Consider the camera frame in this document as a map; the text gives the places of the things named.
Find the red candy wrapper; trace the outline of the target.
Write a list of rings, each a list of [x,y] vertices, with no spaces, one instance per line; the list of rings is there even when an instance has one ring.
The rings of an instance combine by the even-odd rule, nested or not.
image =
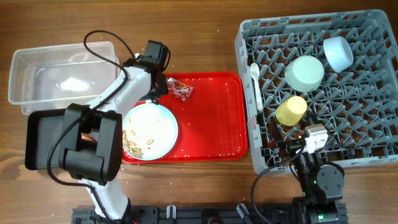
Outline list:
[[[193,92],[193,87],[186,85],[174,78],[167,78],[168,93],[174,97],[187,101]]]

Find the yellow plastic cup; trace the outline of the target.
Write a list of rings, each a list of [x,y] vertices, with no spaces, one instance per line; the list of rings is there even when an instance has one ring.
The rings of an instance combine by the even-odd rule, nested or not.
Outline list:
[[[301,96],[292,96],[276,109],[275,116],[280,124],[294,126],[307,112],[307,107]]]

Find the pale green bowl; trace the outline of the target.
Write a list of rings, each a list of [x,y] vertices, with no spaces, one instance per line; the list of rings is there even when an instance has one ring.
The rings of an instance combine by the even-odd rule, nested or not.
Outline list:
[[[324,67],[319,59],[305,55],[287,65],[285,79],[294,90],[311,92],[321,85],[324,72]]]

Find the white plastic spoon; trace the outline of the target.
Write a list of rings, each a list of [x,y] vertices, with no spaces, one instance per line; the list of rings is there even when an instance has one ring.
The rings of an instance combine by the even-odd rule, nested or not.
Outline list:
[[[256,63],[250,64],[249,69],[250,69],[251,78],[254,80],[256,107],[258,111],[262,111],[264,109],[264,105],[262,102],[262,96],[259,87],[260,70]]]

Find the light blue bowl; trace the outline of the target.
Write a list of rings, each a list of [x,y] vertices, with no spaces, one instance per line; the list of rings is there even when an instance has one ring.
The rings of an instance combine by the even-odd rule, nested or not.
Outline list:
[[[330,67],[340,73],[353,64],[353,52],[346,39],[341,36],[323,41],[323,49]]]

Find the orange carrot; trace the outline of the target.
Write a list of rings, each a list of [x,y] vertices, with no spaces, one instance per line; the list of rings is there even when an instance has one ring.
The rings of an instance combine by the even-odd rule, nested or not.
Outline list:
[[[81,139],[84,141],[97,143],[97,140],[95,140],[93,137],[86,133],[81,133]]]

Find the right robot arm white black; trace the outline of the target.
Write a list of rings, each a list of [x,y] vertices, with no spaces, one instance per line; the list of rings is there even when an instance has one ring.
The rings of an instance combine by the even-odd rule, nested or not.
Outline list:
[[[298,180],[303,195],[292,201],[288,213],[291,223],[347,223],[346,207],[338,203],[343,198],[345,183],[344,169],[334,162],[319,160],[315,152],[323,149],[329,138],[329,130],[317,121],[307,126],[300,138],[285,141],[271,119],[268,146],[284,149],[290,158],[266,168],[255,178],[251,187],[251,202],[254,210],[265,223],[275,223],[277,218],[271,212],[261,211],[255,202],[255,189],[259,179],[273,168],[288,163],[291,173]]]

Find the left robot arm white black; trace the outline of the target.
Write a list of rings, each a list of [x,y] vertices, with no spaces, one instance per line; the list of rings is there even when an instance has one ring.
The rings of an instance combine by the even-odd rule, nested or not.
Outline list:
[[[52,172],[51,161],[58,153],[58,164],[76,179],[75,187],[85,187],[100,209],[89,219],[105,223],[131,221],[130,201],[117,179],[121,165],[123,118],[140,100],[157,99],[168,93],[164,70],[170,50],[161,42],[148,41],[144,54],[131,56],[120,65],[121,74],[99,97],[87,105],[71,104],[64,113],[64,127],[47,157],[47,173],[66,185]]]

